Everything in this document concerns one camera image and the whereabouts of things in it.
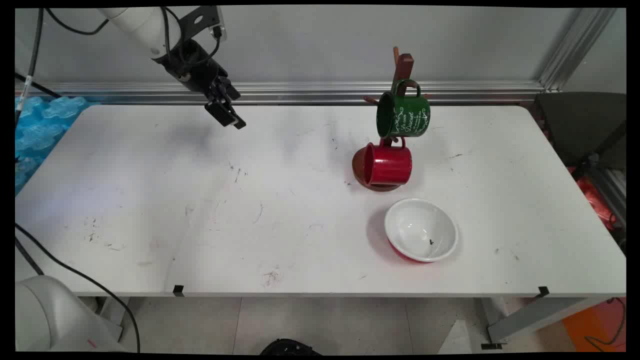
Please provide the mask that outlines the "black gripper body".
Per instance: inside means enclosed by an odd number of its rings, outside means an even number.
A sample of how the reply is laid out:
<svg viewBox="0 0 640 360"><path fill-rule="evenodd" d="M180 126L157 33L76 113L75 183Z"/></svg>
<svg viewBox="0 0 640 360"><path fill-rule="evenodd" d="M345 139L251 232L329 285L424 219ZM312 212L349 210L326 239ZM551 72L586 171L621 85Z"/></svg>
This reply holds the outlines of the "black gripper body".
<svg viewBox="0 0 640 360"><path fill-rule="evenodd" d="M211 83L226 83L229 90L234 89L227 71L213 58L219 48L219 39L215 40L211 54L194 39L188 39L181 46L176 45L168 55L153 61L163 66L186 89L207 96Z"/></svg>

